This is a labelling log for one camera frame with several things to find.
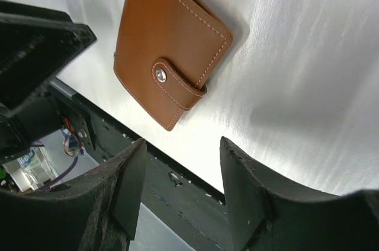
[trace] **brushed metal surface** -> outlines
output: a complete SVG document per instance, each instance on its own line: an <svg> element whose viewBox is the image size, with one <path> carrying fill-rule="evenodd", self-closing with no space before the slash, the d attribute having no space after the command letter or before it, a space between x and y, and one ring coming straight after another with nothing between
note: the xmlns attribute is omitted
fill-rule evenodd
<svg viewBox="0 0 379 251"><path fill-rule="evenodd" d="M235 42L172 132L113 74L124 0L12 1L87 23L96 45L59 78L217 189L221 136L312 188L379 188L379 0L204 0Z"/></svg>

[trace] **wallet strap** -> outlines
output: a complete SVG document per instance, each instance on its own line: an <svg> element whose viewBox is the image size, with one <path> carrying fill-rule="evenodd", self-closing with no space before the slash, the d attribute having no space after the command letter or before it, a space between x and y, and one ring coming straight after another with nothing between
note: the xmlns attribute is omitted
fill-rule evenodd
<svg viewBox="0 0 379 251"><path fill-rule="evenodd" d="M197 90L161 57L153 64L152 75L156 84L183 110L190 110L207 93L205 85Z"/></svg>

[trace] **white stitching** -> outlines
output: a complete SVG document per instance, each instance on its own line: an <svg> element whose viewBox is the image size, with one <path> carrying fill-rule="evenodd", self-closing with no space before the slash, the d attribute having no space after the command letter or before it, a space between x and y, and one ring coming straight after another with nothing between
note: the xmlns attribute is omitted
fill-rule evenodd
<svg viewBox="0 0 379 251"><path fill-rule="evenodd" d="M203 95L199 95L199 94L196 94L196 93L193 93L192 91L190 91L171 71L170 69L162 62L157 62L153 65L153 68L156 66L156 65L163 65L169 73L171 73L171 75L180 83L181 86L183 86L185 88L185 90L187 90L189 93L191 93L192 95L195 95L195 96L199 96L199 97L203 97Z"/></svg>
<svg viewBox="0 0 379 251"><path fill-rule="evenodd" d="M169 127L171 126L172 122L175 120L176 116L179 114L179 112L180 112L180 109L176 112L176 114L175 114L174 117L172 118L171 122L168 124L167 129L169 129Z"/></svg>
<svg viewBox="0 0 379 251"><path fill-rule="evenodd" d="M200 79L198 80L198 82L196 83L196 86L200 83L200 81L203 79L205 73L209 70L210 66L213 64L213 62L215 61L216 57L219 55L219 53L222 51L223 47L226 45L226 38L221 34L219 33L216 29L214 29L209 23L205 22L202 18L200 18L196 13L193 12L193 10L191 8L189 8L186 4L184 4L184 2L182 2L181 0L177 0L179 1L190 13L192 13L193 15L195 15L196 18L198 18L201 22L203 22L206 26L208 26L210 29L212 29L215 33L217 33L220 37L222 37L222 39L224 39L224 44L219 48L219 50L217 51L216 55L213 57L212 61L209 63L208 67L205 69L204 73L201 75Z"/></svg>
<svg viewBox="0 0 379 251"><path fill-rule="evenodd" d="M152 68L152 75L153 75L153 79L154 79L155 83L158 84L158 86L159 86L160 88L162 88L163 91L165 91L165 89L164 89L163 87L161 87L161 85L158 83L158 81L157 81L156 78L155 78L154 67ZM169 95L169 93L168 93L167 91L165 91L165 94L167 94L168 97L170 97L171 100L173 100L173 102L177 103L177 104L178 104L180 107L182 107L183 109L185 109L185 110L189 110L189 109L190 109L190 108L185 108L185 107L183 107L182 105L180 105L179 102L176 101L175 99L173 99L173 98L171 97L171 95Z"/></svg>
<svg viewBox="0 0 379 251"><path fill-rule="evenodd" d="M126 87L126 85L124 84L124 82L121 80L121 78L118 76L118 73L115 71L115 70L113 70L114 71L114 74L116 75L116 77L118 78L118 80L121 82L121 84L124 86L124 88L127 90L127 92L129 92L129 94L138 102L138 104L140 104L141 105L141 107L147 112L147 113L149 113L149 115L158 123L158 124L160 124L163 128L165 128L165 129L169 129L169 127L170 127L170 125L171 125L171 123L172 123L172 121L174 120L174 119L172 119L171 120L171 123L169 123L169 125L168 125L168 127L166 127L165 125L163 125L160 121L158 121L152 114L150 114L150 112L149 112L149 110L148 109L146 109L143 105L142 105L142 103L133 95L133 93L131 93L129 90L128 90L128 88Z"/></svg>

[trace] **wire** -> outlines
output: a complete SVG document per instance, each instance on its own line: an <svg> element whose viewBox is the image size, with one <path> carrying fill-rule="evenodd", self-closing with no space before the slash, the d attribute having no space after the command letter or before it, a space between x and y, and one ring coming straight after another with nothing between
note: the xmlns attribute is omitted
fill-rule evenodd
<svg viewBox="0 0 379 251"><path fill-rule="evenodd" d="M80 149L83 147L83 144L79 141L78 137L76 136L73 128L70 125L69 119L65 118L65 123L66 123L66 128L68 130L68 133L67 133L67 135L65 137L65 142L63 143L63 151L65 152L66 155L68 155L70 157L74 157L76 150L80 151ZM76 142L78 143L78 146L79 146L76 150L73 151L73 154L70 154L66 150L66 146L68 147L67 142L69 141L69 139L70 139L71 136L74 136L74 138L76 139Z"/></svg>
<svg viewBox="0 0 379 251"><path fill-rule="evenodd" d="M62 180L63 177L65 177L75 167L77 162L78 162L78 157L75 157L71 165L65 171L63 171L62 174L60 174L57 178L51 180L49 183L43 185L41 188L38 189L38 191L46 192L47 190L49 190L55 183Z"/></svg>

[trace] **brown leather wallet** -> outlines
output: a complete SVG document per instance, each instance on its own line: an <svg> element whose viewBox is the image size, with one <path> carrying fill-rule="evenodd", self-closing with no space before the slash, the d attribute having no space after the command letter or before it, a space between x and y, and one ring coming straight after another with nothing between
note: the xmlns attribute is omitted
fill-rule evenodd
<svg viewBox="0 0 379 251"><path fill-rule="evenodd" d="M114 72L166 130L207 93L233 40L200 0L125 0Z"/></svg>

